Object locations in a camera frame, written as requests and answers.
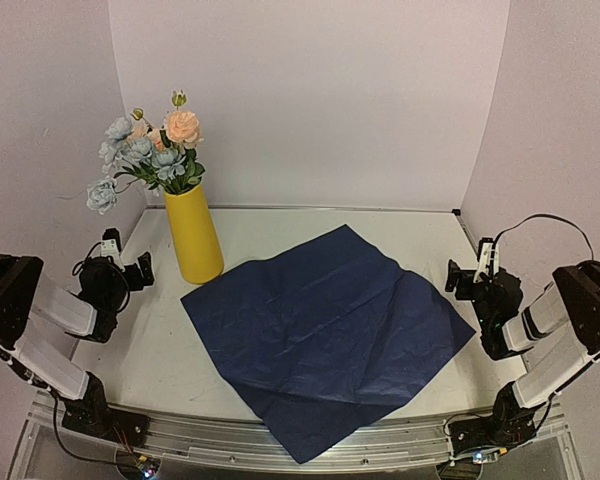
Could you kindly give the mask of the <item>yellow plastic vase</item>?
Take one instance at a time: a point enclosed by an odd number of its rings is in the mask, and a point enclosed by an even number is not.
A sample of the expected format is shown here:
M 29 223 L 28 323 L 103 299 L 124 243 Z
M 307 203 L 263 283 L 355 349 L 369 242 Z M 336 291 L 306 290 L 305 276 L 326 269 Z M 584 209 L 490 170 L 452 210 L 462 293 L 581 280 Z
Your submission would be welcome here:
M 203 186 L 179 195 L 165 193 L 164 197 L 183 279 L 201 285 L 220 276 L 224 258 Z

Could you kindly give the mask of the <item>blue hydrangea stem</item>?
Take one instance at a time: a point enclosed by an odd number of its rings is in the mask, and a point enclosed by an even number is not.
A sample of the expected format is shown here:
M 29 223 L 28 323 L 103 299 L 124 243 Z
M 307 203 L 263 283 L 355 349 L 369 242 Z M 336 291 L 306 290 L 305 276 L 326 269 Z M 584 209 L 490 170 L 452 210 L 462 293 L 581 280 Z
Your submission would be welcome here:
M 101 215 L 134 185 L 180 195 L 198 186 L 205 173 L 194 147 L 169 139 L 166 129 L 155 129 L 136 115 L 119 117 L 111 123 L 98 156 L 103 177 L 87 187 L 86 206 Z

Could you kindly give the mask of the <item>artificial flower bunch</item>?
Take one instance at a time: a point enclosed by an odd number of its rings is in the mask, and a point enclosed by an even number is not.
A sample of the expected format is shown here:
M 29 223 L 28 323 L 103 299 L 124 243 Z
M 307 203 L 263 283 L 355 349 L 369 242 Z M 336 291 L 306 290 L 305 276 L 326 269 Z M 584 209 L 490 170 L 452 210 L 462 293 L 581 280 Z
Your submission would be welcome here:
M 150 124 L 141 109 L 132 112 L 134 123 L 126 140 L 127 172 L 148 190 L 179 195 L 201 183 L 205 167 L 198 160 L 197 147 L 204 138 L 200 120 L 185 109 L 186 104 L 186 93 L 175 90 L 173 109 L 159 126 Z

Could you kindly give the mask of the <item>blue wrapping paper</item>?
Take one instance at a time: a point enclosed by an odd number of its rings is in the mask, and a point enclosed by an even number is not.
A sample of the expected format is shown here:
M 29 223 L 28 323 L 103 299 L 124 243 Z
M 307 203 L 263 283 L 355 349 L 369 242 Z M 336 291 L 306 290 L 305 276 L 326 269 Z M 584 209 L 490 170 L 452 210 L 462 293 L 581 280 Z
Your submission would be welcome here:
M 182 305 L 220 376 L 270 403 L 405 406 L 473 337 L 452 304 L 348 226 L 245 262 Z

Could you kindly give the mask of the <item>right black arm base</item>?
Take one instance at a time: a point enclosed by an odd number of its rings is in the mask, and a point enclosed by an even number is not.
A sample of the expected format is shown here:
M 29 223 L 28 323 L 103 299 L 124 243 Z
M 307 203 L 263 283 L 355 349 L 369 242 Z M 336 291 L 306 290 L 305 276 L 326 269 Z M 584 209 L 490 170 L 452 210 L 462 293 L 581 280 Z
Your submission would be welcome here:
M 526 408 L 518 404 L 513 386 L 510 382 L 498 392 L 490 415 L 449 421 L 445 425 L 454 458 L 488 449 L 511 450 L 536 437 L 548 417 L 555 394 L 539 406 Z

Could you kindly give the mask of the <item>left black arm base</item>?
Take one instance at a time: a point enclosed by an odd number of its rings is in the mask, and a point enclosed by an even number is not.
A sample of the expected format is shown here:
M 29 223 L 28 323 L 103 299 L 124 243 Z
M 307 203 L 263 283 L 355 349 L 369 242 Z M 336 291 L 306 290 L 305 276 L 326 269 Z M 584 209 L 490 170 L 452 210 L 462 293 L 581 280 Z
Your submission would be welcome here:
M 149 417 L 111 407 L 107 403 L 102 381 L 91 372 L 87 373 L 87 378 L 86 390 L 80 399 L 59 397 L 65 408 L 62 427 L 129 447 L 143 446 Z

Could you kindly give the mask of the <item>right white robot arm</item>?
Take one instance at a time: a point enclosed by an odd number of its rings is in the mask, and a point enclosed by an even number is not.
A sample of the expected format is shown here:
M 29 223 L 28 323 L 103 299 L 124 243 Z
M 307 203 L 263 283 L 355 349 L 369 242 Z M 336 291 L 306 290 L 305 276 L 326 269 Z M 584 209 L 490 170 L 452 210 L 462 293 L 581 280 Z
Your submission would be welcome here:
M 448 262 L 445 290 L 471 303 L 481 344 L 494 361 L 521 356 L 552 336 L 553 347 L 509 389 L 518 407 L 544 404 L 600 359 L 600 262 L 557 268 L 543 292 L 523 306 L 521 280 L 505 269 L 493 278 Z

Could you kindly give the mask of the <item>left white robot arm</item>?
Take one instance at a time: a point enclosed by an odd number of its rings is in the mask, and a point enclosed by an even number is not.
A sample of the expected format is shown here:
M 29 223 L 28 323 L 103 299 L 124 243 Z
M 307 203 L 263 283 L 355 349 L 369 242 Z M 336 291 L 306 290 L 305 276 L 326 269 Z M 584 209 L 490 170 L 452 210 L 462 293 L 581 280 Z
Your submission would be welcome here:
M 77 294 L 51 280 L 43 265 L 38 257 L 0 254 L 0 357 L 27 383 L 80 401 L 74 412 L 78 423 L 93 436 L 106 436 L 114 429 L 115 416 L 88 397 L 95 376 L 58 350 L 41 324 L 78 340 L 108 342 L 131 294 L 154 284 L 151 255 L 146 252 L 121 267 L 111 257 L 85 258 L 76 265 Z

